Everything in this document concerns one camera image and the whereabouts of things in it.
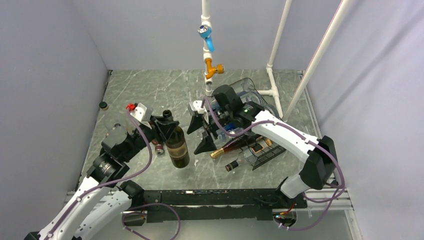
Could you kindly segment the dark green wine bottle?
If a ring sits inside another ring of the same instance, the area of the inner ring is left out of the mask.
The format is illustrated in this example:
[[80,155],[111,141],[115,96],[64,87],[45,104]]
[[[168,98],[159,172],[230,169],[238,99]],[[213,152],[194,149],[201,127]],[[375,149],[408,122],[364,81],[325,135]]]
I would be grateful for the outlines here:
[[165,142],[172,164],[179,169],[190,163],[187,142],[183,129],[178,125]]

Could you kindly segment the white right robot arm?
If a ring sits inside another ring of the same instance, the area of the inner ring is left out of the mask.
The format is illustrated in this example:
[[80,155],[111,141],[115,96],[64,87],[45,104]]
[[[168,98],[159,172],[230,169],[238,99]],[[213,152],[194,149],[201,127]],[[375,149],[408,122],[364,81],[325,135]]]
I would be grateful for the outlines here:
[[289,207],[297,196],[309,189],[321,190],[334,170],[339,170],[334,141],[304,133],[283,122],[259,100],[246,100],[248,93],[237,93],[230,85],[221,85],[213,92],[214,102],[207,98],[188,104],[191,122],[187,133],[203,128],[202,140],[195,154],[211,152],[219,155],[215,140],[221,131],[234,140],[260,136],[289,151],[302,163],[299,173],[286,177],[278,186],[276,203]]

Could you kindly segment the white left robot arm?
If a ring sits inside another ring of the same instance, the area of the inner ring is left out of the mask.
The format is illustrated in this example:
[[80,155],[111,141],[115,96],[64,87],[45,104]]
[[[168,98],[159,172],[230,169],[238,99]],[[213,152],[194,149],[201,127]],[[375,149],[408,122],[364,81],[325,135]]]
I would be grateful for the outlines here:
[[167,141],[180,123],[161,116],[143,123],[132,116],[129,120],[136,129],[128,132],[116,123],[108,130],[99,156],[70,201],[47,226],[28,233],[25,239],[89,240],[113,217],[143,205],[144,189],[131,180],[133,175],[125,176],[127,163],[144,148],[151,151],[152,141]]

